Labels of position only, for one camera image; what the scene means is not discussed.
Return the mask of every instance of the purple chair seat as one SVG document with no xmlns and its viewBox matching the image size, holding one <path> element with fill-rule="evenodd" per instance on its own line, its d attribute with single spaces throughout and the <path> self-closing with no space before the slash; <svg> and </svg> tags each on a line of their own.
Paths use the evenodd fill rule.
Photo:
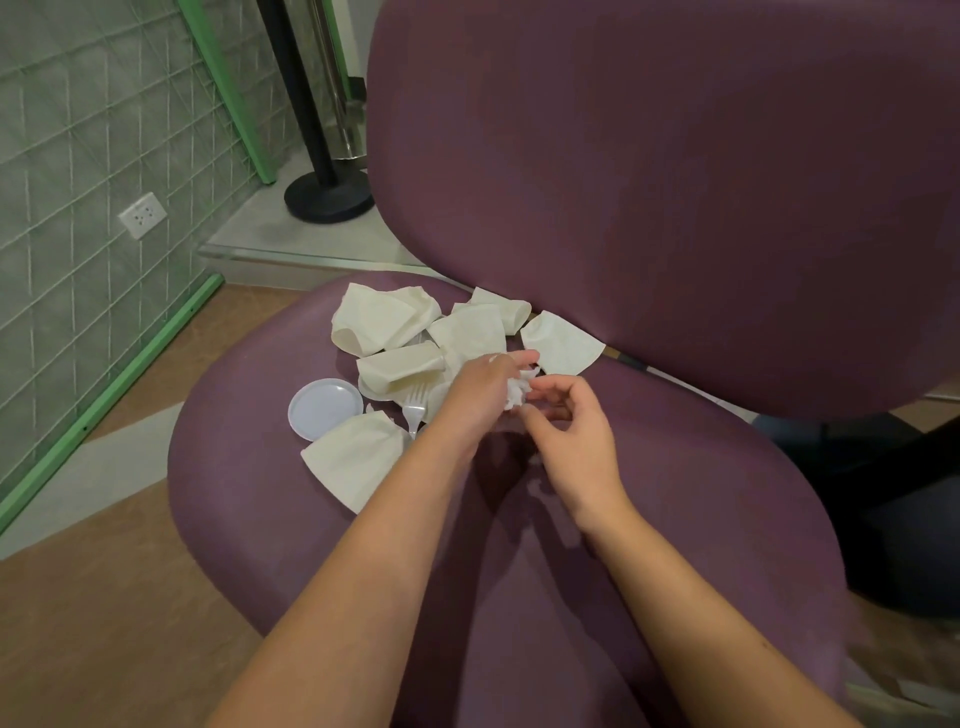
<svg viewBox="0 0 960 728">
<path fill-rule="evenodd" d="M 349 281 L 277 314 L 190 394 L 170 449 L 174 520 L 211 581 L 261 633 L 288 609 L 352 514 L 300 460 L 287 404 L 312 379 L 355 380 L 329 341 Z M 839 696 L 843 566 L 820 502 L 763 436 L 711 402 L 608 358 L 585 373 L 610 416 L 631 499 L 815 683 Z M 629 614 L 528 446 L 485 442 L 450 509 L 396 707 L 397 725 L 684 725 Z"/>
</svg>

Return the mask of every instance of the electrical outlet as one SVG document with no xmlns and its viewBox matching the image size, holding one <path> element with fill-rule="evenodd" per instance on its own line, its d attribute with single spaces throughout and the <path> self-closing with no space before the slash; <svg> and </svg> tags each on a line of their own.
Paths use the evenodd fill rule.
<svg viewBox="0 0 960 728">
<path fill-rule="evenodd" d="M 117 215 L 124 227 L 137 240 L 159 225 L 167 216 L 160 200 L 150 192 Z"/>
</svg>

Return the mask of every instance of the green metal frame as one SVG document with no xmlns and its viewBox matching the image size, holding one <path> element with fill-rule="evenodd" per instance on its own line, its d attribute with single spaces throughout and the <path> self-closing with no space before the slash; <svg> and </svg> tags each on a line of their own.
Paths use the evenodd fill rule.
<svg viewBox="0 0 960 728">
<path fill-rule="evenodd" d="M 210 21 L 206 18 L 201 0 L 179 0 L 179 2 L 183 18 L 190 28 L 190 33 L 193 34 L 194 42 L 204 58 L 210 76 L 213 77 L 213 83 L 217 85 L 230 118 L 233 119 L 233 125 L 240 134 L 244 146 L 247 147 L 247 154 L 250 155 L 256 173 L 264 184 L 273 184 L 276 182 L 274 163 L 264 149 L 250 112 L 247 111 L 247 105 L 233 82 L 233 77 L 230 76 L 227 59 L 220 50 L 220 44 L 213 34 Z"/>
<path fill-rule="evenodd" d="M 147 367 L 154 362 L 160 352 L 167 348 L 167 345 L 173 341 L 174 337 L 180 333 L 180 330 L 204 306 L 204 303 L 223 282 L 224 277 L 219 274 L 214 274 L 206 279 L 200 289 L 180 307 L 180 310 L 150 340 L 136 359 L 127 365 L 120 376 L 86 409 L 80 419 L 66 431 L 66 434 L 34 465 L 23 480 L 17 483 L 16 487 L 0 501 L 0 533 L 7 530 L 13 519 L 27 507 L 27 504 L 34 499 L 40 489 L 66 462 L 66 459 L 80 446 L 90 431 L 104 419 L 113 405 L 127 393 L 127 390 L 140 378 L 140 375 L 147 371 Z"/>
</svg>

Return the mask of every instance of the white plastic lid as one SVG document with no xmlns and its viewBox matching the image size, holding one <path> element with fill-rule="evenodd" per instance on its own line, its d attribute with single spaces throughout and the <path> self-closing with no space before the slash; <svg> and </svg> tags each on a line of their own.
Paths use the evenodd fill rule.
<svg viewBox="0 0 960 728">
<path fill-rule="evenodd" d="M 356 387 L 342 379 L 310 382 L 294 395 L 287 408 L 287 419 L 294 432 L 310 442 L 362 414 L 363 398 Z"/>
</svg>

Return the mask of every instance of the tile wall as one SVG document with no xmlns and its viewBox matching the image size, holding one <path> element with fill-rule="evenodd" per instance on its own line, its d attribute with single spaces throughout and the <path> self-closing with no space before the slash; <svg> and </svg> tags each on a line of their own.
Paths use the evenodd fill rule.
<svg viewBox="0 0 960 728">
<path fill-rule="evenodd" d="M 204 4 L 280 164 L 300 136 L 255 0 Z M 0 497 L 196 290 L 198 245 L 259 185 L 176 0 L 6 0 Z M 116 215 L 146 192 L 169 217 L 137 241 Z"/>
</svg>

